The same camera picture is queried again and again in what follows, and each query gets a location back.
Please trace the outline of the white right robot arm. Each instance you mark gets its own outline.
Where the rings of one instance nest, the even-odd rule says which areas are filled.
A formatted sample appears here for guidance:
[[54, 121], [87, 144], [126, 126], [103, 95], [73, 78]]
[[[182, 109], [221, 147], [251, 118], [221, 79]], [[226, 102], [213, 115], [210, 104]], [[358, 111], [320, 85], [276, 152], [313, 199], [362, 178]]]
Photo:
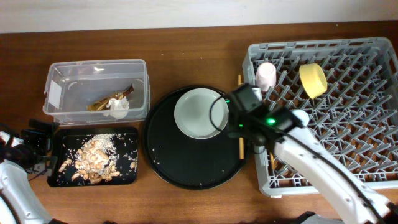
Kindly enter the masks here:
[[231, 108], [229, 120], [235, 135], [265, 146], [302, 174], [344, 223], [397, 223], [397, 205], [355, 177], [291, 110]]

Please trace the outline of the white tissue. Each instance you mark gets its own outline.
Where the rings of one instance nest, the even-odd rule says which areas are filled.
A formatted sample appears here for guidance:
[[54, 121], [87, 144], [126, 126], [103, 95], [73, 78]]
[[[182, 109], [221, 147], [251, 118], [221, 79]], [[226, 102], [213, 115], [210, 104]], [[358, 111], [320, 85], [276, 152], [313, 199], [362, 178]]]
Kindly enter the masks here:
[[127, 116], [128, 112], [123, 111], [129, 108], [129, 102], [126, 97], [117, 100], [112, 98], [106, 104], [106, 112], [104, 112], [104, 116], [112, 116], [116, 119], [123, 119]]

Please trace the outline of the blue plastic cup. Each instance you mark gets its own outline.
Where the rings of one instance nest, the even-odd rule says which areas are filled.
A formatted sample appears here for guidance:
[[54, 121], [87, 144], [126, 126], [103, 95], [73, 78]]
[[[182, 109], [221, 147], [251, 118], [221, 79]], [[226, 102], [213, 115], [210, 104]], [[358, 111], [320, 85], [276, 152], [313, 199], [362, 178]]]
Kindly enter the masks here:
[[301, 120], [302, 124], [304, 126], [307, 126], [309, 124], [310, 118], [307, 112], [304, 110], [299, 110], [299, 109], [294, 109], [291, 110], [291, 112], [298, 117], [299, 120]]

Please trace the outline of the yellow bowl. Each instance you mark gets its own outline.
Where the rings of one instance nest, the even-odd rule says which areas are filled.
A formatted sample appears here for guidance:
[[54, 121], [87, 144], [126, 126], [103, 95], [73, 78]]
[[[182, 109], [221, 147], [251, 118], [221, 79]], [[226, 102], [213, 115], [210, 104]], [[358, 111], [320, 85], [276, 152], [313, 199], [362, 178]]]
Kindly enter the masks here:
[[299, 67], [300, 81], [306, 94], [314, 99], [327, 91], [328, 83], [321, 66], [316, 63]]

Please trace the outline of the wooden chopstick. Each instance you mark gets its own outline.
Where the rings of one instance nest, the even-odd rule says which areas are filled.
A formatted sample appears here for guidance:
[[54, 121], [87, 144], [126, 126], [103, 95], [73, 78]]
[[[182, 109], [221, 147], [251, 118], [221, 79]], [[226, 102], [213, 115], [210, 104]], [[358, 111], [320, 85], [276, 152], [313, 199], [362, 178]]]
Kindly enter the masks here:
[[[238, 85], [242, 85], [243, 83], [243, 79], [242, 79], [242, 75], [239, 74], [238, 75]], [[239, 137], [239, 158], [241, 160], [244, 160], [244, 138], [243, 137]]]
[[275, 169], [275, 163], [274, 163], [274, 155], [273, 153], [269, 153], [269, 157], [270, 157], [270, 162], [271, 162], [271, 167], [274, 170]]

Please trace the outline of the gold snack wrapper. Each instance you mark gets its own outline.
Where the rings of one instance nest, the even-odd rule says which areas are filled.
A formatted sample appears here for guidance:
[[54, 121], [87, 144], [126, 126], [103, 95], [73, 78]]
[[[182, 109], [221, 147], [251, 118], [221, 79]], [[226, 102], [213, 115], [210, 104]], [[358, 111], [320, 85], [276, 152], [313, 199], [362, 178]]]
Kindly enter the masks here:
[[104, 98], [95, 101], [94, 103], [87, 105], [86, 108], [88, 111], [101, 111], [106, 108], [106, 105], [109, 103], [111, 99], [121, 100], [125, 96], [128, 96], [130, 93], [134, 91], [134, 87], [129, 85], [123, 91], [112, 93], [111, 95], [105, 96]]

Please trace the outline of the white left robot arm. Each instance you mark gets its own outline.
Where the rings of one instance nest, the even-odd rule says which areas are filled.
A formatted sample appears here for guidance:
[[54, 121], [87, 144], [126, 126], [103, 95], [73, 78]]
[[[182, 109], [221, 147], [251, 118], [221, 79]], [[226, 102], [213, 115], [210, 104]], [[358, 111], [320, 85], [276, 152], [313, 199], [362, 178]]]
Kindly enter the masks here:
[[29, 177], [51, 176], [57, 158], [49, 156], [50, 140], [60, 126], [31, 119], [16, 132], [1, 124], [1, 223], [61, 223], [46, 211]]

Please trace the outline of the pink plastic cup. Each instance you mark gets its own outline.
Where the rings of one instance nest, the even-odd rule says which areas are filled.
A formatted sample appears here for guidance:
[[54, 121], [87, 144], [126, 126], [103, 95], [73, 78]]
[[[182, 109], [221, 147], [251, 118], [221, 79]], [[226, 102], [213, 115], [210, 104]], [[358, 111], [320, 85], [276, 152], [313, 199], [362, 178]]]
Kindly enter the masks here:
[[276, 67], [272, 63], [264, 62], [257, 68], [255, 84], [262, 92], [267, 92], [270, 87], [275, 87], [276, 78]]

